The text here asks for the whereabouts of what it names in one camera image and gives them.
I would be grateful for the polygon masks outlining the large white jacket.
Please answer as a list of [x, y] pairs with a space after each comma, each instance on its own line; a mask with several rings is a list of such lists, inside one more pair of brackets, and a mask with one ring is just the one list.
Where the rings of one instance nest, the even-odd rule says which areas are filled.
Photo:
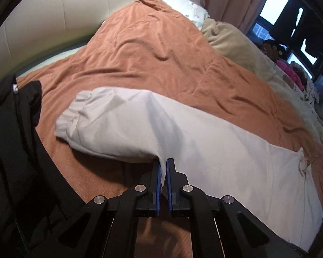
[[304, 250], [323, 218], [303, 150], [274, 146], [224, 119], [149, 90], [79, 92], [57, 118], [71, 148], [127, 163], [172, 158], [189, 183], [231, 195], [278, 236]]

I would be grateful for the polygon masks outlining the floral patterned clothes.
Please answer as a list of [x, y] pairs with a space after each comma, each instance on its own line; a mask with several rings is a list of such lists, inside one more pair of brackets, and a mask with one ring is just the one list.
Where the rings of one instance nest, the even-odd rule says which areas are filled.
[[303, 91], [304, 100], [313, 107], [319, 103], [319, 92], [312, 80], [307, 80], [306, 87]]

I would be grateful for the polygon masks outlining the black garment on left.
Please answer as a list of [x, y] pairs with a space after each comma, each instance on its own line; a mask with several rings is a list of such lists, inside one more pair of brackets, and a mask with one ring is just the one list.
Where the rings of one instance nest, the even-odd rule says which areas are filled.
[[41, 83], [0, 82], [0, 257], [102, 257], [102, 204], [85, 202], [36, 127]]

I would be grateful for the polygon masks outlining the pink plush toy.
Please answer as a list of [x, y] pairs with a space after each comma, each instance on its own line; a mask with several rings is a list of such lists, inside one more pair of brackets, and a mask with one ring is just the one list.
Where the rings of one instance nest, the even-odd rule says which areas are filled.
[[304, 85], [302, 84], [300, 77], [286, 62], [284, 62], [282, 59], [278, 59], [276, 64], [290, 77], [290, 79], [299, 87], [301, 91], [304, 91]]

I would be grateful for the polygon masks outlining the orange blanket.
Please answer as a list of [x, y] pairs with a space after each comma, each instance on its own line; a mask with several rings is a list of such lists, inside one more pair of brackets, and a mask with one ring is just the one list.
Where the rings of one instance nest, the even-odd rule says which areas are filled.
[[100, 87], [149, 90], [230, 122], [268, 143], [303, 150], [323, 209], [323, 145], [288, 101], [254, 73], [218, 54], [202, 32], [161, 0], [135, 0], [112, 13], [75, 54], [19, 77], [41, 83], [37, 134], [63, 177], [85, 202], [133, 187], [145, 163], [77, 151], [55, 135], [75, 96]]

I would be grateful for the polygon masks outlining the beige duvet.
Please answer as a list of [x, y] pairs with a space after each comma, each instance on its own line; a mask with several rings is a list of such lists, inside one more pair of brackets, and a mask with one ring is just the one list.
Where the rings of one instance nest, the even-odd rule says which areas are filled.
[[296, 85], [290, 85], [290, 78], [276, 63], [231, 24], [207, 18], [201, 32], [218, 54], [254, 73], [288, 101], [314, 139], [323, 144], [323, 126], [315, 109]]

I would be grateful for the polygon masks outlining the white pillow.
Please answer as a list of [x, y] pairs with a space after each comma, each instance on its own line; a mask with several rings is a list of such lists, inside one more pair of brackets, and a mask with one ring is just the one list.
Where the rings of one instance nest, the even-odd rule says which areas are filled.
[[201, 7], [199, 0], [161, 0], [173, 10], [189, 19], [199, 30], [205, 19], [209, 18], [207, 10]]

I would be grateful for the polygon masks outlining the cream padded headboard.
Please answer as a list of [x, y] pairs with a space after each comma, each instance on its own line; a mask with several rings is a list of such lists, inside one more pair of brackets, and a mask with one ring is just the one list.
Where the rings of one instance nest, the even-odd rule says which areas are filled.
[[22, 0], [0, 24], [0, 81], [29, 63], [81, 43], [134, 0]]

